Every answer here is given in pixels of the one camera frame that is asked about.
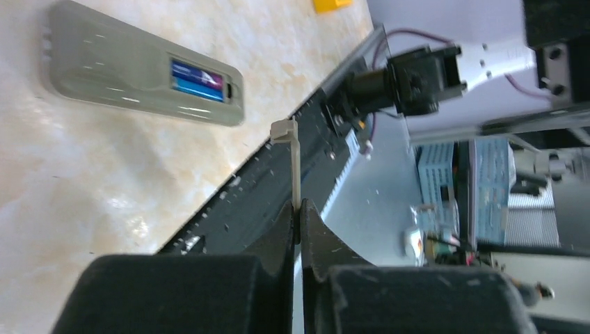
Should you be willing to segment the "grey white remote control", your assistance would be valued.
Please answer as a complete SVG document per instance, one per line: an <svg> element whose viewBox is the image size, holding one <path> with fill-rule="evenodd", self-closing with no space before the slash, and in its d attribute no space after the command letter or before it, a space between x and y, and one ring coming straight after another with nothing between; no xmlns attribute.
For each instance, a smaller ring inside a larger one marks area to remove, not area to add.
<svg viewBox="0 0 590 334"><path fill-rule="evenodd" d="M246 117L243 77L226 63L74 1L49 7L44 33L47 81L63 97L227 127ZM172 60L221 75L224 102L175 90Z"/></svg>

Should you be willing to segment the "purple AAA battery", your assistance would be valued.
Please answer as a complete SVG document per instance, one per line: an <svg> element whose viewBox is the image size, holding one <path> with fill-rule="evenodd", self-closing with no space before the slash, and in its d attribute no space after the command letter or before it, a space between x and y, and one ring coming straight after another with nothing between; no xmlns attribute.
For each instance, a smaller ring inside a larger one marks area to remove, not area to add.
<svg viewBox="0 0 590 334"><path fill-rule="evenodd" d="M171 72L174 77L213 88L214 90L222 91L224 87L224 80L221 75L176 60L171 61Z"/></svg>

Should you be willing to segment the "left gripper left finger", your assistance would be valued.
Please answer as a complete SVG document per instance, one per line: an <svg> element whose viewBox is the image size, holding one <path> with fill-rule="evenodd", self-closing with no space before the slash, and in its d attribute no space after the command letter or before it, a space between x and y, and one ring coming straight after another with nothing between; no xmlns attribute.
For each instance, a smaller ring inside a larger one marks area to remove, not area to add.
<svg viewBox="0 0 590 334"><path fill-rule="evenodd" d="M54 333L291 333L290 202L236 255L107 255L81 274Z"/></svg>

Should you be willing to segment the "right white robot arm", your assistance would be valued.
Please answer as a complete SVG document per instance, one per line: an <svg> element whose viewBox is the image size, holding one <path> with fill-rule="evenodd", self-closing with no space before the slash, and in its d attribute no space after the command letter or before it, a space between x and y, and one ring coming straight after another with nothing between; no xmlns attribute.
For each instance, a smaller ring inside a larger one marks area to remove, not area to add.
<svg viewBox="0 0 590 334"><path fill-rule="evenodd" d="M483 135L567 129L584 138L589 126L589 2L524 1L525 34L500 42L447 42L392 56L379 70L352 74L344 96L347 120L395 107L405 116L437 112L442 101L460 97L497 77L534 68L550 108L484 123Z"/></svg>

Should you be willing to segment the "blue AAA battery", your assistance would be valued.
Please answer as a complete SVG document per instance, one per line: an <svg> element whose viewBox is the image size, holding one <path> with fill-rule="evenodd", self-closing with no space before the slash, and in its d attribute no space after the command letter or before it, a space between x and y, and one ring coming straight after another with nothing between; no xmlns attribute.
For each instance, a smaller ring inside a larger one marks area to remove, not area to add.
<svg viewBox="0 0 590 334"><path fill-rule="evenodd" d="M224 102L224 96L222 91L198 83L193 83L191 81L187 81L184 79L172 77L172 86L175 90L178 90L183 93L195 95L206 100Z"/></svg>

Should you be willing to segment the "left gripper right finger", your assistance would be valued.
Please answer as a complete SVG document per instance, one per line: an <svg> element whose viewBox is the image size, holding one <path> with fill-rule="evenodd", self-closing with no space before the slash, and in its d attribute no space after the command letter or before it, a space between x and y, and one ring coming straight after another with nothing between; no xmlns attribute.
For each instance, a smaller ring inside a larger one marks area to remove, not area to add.
<svg viewBox="0 0 590 334"><path fill-rule="evenodd" d="M513 284L492 269L378 267L299 211L306 333L535 333Z"/></svg>

